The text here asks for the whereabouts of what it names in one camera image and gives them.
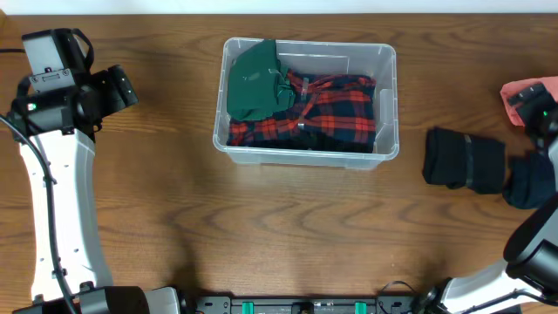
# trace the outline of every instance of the green clip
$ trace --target green clip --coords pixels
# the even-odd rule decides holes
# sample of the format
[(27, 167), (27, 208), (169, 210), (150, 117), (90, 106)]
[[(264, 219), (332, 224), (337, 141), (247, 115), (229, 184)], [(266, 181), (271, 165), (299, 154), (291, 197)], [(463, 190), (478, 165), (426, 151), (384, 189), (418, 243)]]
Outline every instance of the green clip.
[(254, 314), (254, 304), (252, 302), (242, 302), (242, 314)]
[(355, 302), (355, 314), (366, 314), (365, 302)]

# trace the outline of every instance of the plastic bin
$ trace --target plastic bin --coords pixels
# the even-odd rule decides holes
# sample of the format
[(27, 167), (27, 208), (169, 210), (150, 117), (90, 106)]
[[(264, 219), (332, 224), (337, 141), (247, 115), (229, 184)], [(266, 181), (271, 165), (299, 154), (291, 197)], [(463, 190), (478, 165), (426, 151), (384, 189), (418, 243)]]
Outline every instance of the plastic bin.
[(276, 163), (373, 169), (399, 152), (395, 50), (388, 44), (319, 43), (277, 40), (277, 57), (294, 71), (363, 74), (377, 80), (373, 110), (377, 124), (373, 154), (227, 146), (227, 86), (232, 61), (262, 39), (230, 38), (223, 49), (213, 142), (239, 164)]

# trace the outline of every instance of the white wall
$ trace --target white wall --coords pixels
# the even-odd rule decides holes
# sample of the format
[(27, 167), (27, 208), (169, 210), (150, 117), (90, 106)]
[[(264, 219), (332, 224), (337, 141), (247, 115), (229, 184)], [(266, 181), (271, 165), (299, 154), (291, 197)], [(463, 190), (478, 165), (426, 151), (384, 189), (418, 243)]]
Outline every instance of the white wall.
[(0, 0), (8, 15), (558, 12), (558, 0)]

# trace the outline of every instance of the wooden table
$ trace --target wooden table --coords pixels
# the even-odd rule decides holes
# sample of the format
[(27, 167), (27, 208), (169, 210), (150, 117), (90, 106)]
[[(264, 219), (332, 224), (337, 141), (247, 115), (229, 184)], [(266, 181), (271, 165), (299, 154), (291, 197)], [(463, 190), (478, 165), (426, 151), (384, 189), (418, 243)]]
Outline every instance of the wooden table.
[[(78, 27), (93, 70), (121, 64), (140, 103), (105, 120), (94, 187), (105, 258), (117, 285), (175, 283), (236, 295), (363, 295), (405, 280), (426, 290), (501, 258), (532, 212), (501, 195), (425, 184), (425, 133), (442, 126), (531, 147), (499, 90), (558, 73), (558, 16), (11, 17), (19, 35)], [(231, 37), (387, 43), (398, 53), (395, 160), (372, 172), (237, 166), (212, 144), (222, 46)], [(30, 72), (0, 56), (0, 106)], [(30, 303), (31, 191), (17, 145), (0, 133), (0, 310)], [(542, 305), (528, 313), (550, 313)]]

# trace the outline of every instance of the black folded cloth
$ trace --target black folded cloth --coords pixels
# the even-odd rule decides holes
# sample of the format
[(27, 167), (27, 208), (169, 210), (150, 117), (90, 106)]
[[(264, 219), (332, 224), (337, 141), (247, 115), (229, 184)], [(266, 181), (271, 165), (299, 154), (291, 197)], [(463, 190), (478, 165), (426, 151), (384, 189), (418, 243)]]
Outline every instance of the black folded cloth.
[(467, 186), (478, 194), (502, 192), (506, 176), (504, 143), (435, 127), (426, 135), (426, 183)]
[(504, 188), (504, 199), (519, 209), (538, 208), (556, 193), (552, 161), (540, 153), (510, 160), (512, 175)]

